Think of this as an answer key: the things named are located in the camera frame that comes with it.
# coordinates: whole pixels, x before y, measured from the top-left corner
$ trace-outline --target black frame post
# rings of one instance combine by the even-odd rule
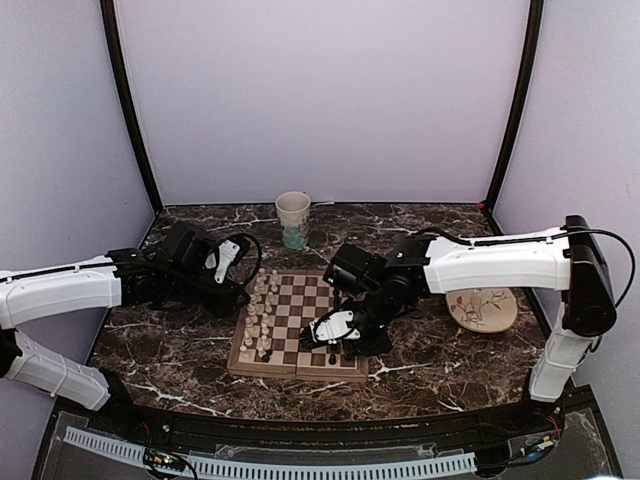
[[[522,120],[522,112],[529,91],[529,82],[531,81],[531,72],[533,71],[533,61],[536,56],[536,48],[538,46],[538,36],[540,34],[540,24],[542,23],[542,9],[544,0],[531,0],[529,4],[529,19],[527,21],[527,30],[524,37],[524,47],[522,49],[522,58],[520,60],[520,70],[518,71],[518,80],[513,93],[513,101],[511,102],[511,111],[507,120],[507,128],[502,139],[502,146],[498,154],[498,161],[489,191],[486,199],[482,202],[482,208],[487,212],[493,212],[496,206],[500,189],[507,175],[507,168],[513,153],[513,147],[516,143],[520,121]]]
[[[124,121],[129,132],[129,139],[133,147],[133,153],[142,175],[147,196],[151,202],[154,212],[158,215],[164,205],[160,198],[158,185],[153,177],[151,163],[147,151],[144,147],[140,125],[138,124],[138,116],[133,105],[133,97],[131,88],[129,87],[129,79],[124,64],[124,56],[122,54],[122,45],[120,44],[120,35],[118,33],[118,22],[116,19],[116,10],[113,0],[100,0],[100,8],[102,10],[102,22],[104,24],[104,33],[107,39],[107,47],[109,49],[109,57],[111,58],[111,68],[113,69],[113,77],[120,97],[120,107],[124,115]]]

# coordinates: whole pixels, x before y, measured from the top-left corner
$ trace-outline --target white cup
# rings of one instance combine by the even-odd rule
[[[284,246],[302,250],[309,243],[311,198],[304,192],[286,192],[276,198],[276,211],[282,225]]]

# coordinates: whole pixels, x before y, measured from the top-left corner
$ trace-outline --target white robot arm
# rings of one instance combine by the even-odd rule
[[[579,216],[562,228],[503,237],[460,239],[429,229],[401,241],[388,260],[345,244],[324,280],[351,299],[312,322],[301,341],[309,349],[342,341],[348,354],[377,355],[392,348],[389,323],[418,298],[468,288],[558,290],[563,303],[528,386],[532,400],[555,402],[616,319],[607,265],[590,232]]]
[[[227,272],[254,242],[246,234],[217,241],[179,222],[149,251],[124,249],[45,270],[0,271],[0,377],[18,380],[98,411],[108,401],[130,402],[117,375],[80,365],[16,330],[42,317],[85,308],[151,302],[197,303],[228,315],[248,302],[243,284]],[[254,272],[259,268],[260,254]]]

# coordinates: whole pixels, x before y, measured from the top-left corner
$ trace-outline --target white wall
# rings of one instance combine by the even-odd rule
[[[528,3],[117,2],[163,201],[481,201]]]
[[[0,2],[0,269],[136,245],[153,215],[115,90],[99,2]],[[104,311],[22,329],[83,362]],[[31,478],[53,405],[0,380],[0,478]]]
[[[563,0],[545,5],[529,98],[496,216],[506,232],[560,225],[582,214],[640,253],[640,3]],[[618,295],[622,248],[600,241]],[[558,295],[542,296],[552,312]],[[625,475],[640,477],[640,299],[637,286],[575,378],[590,383]]]

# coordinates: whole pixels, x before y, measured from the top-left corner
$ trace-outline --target marble tabletop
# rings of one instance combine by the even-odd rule
[[[475,205],[314,205],[309,247],[282,245],[271,205],[169,207],[147,244],[178,220],[216,236],[255,235],[267,269],[324,269],[343,242],[387,254],[409,232],[438,226],[455,235],[491,234]],[[226,364],[237,317],[214,318],[199,307],[159,312],[116,308],[107,318],[91,365],[121,375],[134,401],[171,411],[286,421],[362,421],[469,411],[516,402],[544,336],[524,294],[514,289],[519,317],[499,334],[461,328],[444,297],[419,303],[389,329],[394,349],[370,358],[366,383],[319,383],[237,377]]]

